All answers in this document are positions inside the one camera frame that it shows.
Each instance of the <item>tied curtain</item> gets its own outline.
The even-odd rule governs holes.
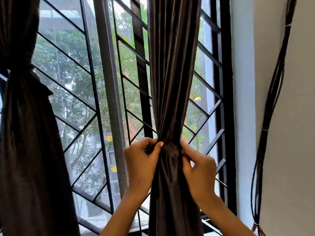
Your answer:
[[[182,171],[180,136],[193,78],[201,0],[148,0],[151,93],[158,141],[149,236],[203,235]]]
[[[32,71],[39,1],[0,0],[1,222],[5,236],[79,236],[52,93]]]

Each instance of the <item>cable bundle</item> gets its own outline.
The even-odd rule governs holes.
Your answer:
[[[251,183],[251,210],[254,218],[254,225],[252,231],[255,231],[256,228],[258,230],[258,236],[264,236],[264,232],[262,231],[259,221],[260,221],[260,210],[262,204],[262,177],[263,177],[263,165],[266,153],[267,146],[267,138],[268,131],[270,127],[271,118],[276,107],[279,94],[281,91],[283,77],[284,77],[284,60],[287,52],[288,41],[291,31],[291,24],[293,19],[293,14],[295,10],[297,0],[288,0],[287,2],[287,10],[286,10],[286,19],[285,19],[285,33],[282,42],[282,47],[278,56],[277,65],[275,71],[273,73],[273,78],[271,80],[271,84],[268,91],[264,120],[262,124],[262,132],[260,135],[257,157],[253,172],[253,178]],[[253,190],[254,190],[254,182],[255,182],[255,196],[253,202]]]

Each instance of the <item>wall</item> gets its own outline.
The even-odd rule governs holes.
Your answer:
[[[314,235],[314,4],[298,0],[270,127],[261,215],[266,235]],[[231,0],[238,212],[248,227],[253,223],[249,197],[256,143],[283,38],[285,6],[286,0]]]

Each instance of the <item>cable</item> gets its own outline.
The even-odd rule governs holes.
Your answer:
[[[262,231],[259,222],[260,222],[260,211],[262,204],[262,177],[263,177],[263,165],[265,160],[265,153],[267,147],[267,139],[268,139],[268,131],[270,127],[271,118],[273,116],[274,109],[276,107],[282,83],[284,78],[284,61],[285,55],[287,52],[289,36],[291,31],[291,24],[293,19],[293,14],[295,11],[297,0],[288,0],[287,8],[286,8],[286,19],[285,19],[285,32],[284,38],[281,46],[281,50],[278,56],[278,61],[276,64],[276,68],[273,73],[273,77],[271,80],[271,84],[269,87],[266,105],[265,105],[265,113],[262,124],[262,131],[260,135],[258,151],[256,156],[256,162],[253,171],[251,189],[250,189],[250,202],[251,202],[251,210],[254,218],[254,225],[252,231],[258,230],[258,236],[265,236],[265,233]],[[254,183],[255,185],[255,196],[253,202],[253,192],[254,192]]]

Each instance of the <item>satin fabric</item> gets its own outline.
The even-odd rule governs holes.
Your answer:
[[[32,72],[40,0],[0,0],[0,215],[5,236],[79,236],[52,92]]]
[[[196,57],[201,0],[148,0],[151,93],[158,141],[149,236],[203,235],[182,171],[180,136]]]

